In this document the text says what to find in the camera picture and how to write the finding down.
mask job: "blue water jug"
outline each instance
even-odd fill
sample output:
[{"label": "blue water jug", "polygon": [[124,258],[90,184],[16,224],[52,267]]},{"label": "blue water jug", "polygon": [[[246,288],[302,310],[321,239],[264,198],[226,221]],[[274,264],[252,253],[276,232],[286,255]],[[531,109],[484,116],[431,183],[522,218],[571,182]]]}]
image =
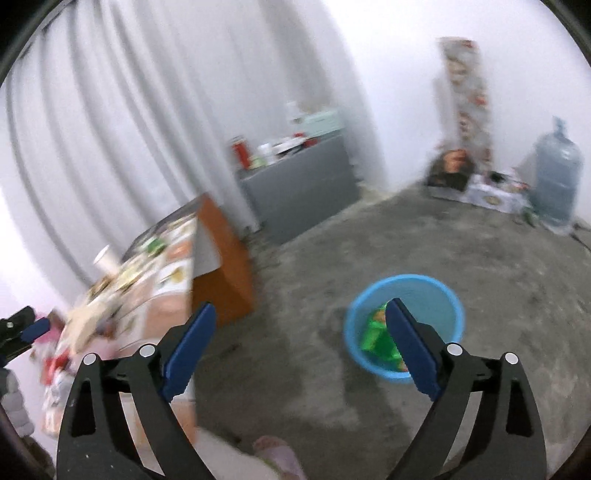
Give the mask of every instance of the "blue water jug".
[{"label": "blue water jug", "polygon": [[564,121],[554,117],[554,132],[543,135],[535,146],[536,186],[533,203],[542,224],[558,235],[573,227],[583,156],[566,138]]}]

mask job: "foot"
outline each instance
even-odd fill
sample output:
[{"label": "foot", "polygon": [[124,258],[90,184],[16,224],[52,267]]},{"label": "foot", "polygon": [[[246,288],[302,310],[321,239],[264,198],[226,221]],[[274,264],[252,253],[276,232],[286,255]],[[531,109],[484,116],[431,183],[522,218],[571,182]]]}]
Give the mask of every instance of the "foot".
[{"label": "foot", "polygon": [[277,437],[264,436],[252,444],[255,455],[281,473],[281,480],[306,480],[295,452]]}]

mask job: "concrete floor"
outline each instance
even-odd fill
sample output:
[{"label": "concrete floor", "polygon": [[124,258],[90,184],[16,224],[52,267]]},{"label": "concrete floor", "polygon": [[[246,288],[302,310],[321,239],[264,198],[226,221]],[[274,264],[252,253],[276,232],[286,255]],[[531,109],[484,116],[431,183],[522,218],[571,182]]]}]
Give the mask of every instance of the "concrete floor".
[{"label": "concrete floor", "polygon": [[[363,289],[402,273],[430,275],[457,293],[470,353],[519,355],[550,472],[588,427],[591,255],[574,240],[415,188],[360,202],[280,248],[257,235],[251,250],[258,309],[217,332],[196,377],[199,423],[224,433],[221,420],[242,437],[241,448],[273,434],[293,446],[310,480],[388,475],[430,401],[412,384],[360,369],[342,326]],[[476,401],[465,423],[475,418]],[[462,425],[450,457],[470,426]]]}]

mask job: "wooden table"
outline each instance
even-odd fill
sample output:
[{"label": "wooden table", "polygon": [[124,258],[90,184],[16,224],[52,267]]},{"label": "wooden table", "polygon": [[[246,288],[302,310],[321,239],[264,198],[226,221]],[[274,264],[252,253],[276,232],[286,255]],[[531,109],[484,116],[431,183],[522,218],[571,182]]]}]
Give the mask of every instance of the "wooden table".
[{"label": "wooden table", "polygon": [[[208,195],[188,203],[138,236],[123,260],[133,258],[147,239],[163,232],[166,249],[121,297],[121,308],[115,315],[114,337],[107,340],[93,335],[85,348],[70,355],[69,367],[54,376],[44,402],[42,428],[46,433],[57,435],[59,432],[69,392],[67,384],[73,381],[77,365],[85,354],[95,351],[103,359],[132,355],[145,343],[158,343],[171,327],[186,323],[204,301],[216,307],[218,325],[236,320],[252,310],[254,289],[248,252]],[[106,291],[103,295],[108,298],[112,293]],[[71,335],[67,334],[69,327],[60,338],[56,357],[71,349]],[[99,343],[110,353],[101,352]],[[136,447],[147,447],[129,394],[122,394],[122,404]],[[173,399],[171,407],[192,442],[196,431],[196,408],[191,385],[184,394]]]}]

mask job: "red can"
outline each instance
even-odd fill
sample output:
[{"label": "red can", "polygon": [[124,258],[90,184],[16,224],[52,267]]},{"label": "red can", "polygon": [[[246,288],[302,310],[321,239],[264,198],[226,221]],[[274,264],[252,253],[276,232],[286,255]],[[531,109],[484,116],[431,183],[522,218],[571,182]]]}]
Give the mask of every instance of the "red can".
[{"label": "red can", "polygon": [[251,166],[251,154],[248,151],[248,144],[246,143],[246,138],[244,137],[236,137],[232,138],[232,149],[236,154],[240,165],[242,168],[248,169]]}]

